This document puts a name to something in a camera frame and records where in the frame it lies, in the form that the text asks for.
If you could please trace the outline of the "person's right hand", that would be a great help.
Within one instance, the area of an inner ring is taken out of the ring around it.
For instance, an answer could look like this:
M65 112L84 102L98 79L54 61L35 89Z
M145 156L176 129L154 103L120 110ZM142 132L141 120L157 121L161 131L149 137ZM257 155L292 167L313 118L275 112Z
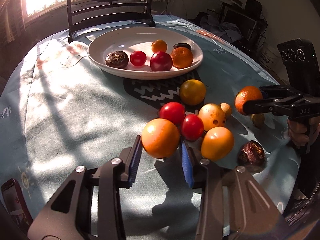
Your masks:
M310 126L315 126L316 129L314 130L311 136L307 136L307 127L304 124L300 124L298 122L287 120L288 124L288 135L290 139L296 146L304 146L307 142L311 145L317 140L319 135L319 116L311 118L309 120Z

